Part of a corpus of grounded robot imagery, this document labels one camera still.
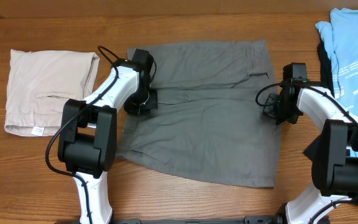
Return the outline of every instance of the wooden table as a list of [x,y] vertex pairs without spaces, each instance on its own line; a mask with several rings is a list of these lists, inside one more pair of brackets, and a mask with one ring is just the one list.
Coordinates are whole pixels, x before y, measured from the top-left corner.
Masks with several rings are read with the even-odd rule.
[[[127,47],[192,40],[267,40],[277,80],[282,67],[306,62],[308,75],[319,79],[314,24],[327,14],[255,14],[231,16],[92,17],[67,19],[0,19],[0,223],[53,223],[80,216],[73,179],[50,171],[45,147],[50,138],[22,138],[4,131],[10,49],[96,52],[103,45],[121,57]],[[109,74],[101,59],[95,86]],[[120,111],[118,138],[125,120]],[[272,215],[311,182],[311,162],[302,154],[318,135],[303,116],[283,126],[274,189],[210,184],[183,179],[117,160],[108,174],[109,200],[116,218],[143,220],[240,218]],[[51,160],[61,169],[55,145]],[[330,213],[333,223],[358,223],[358,207],[341,205]]]

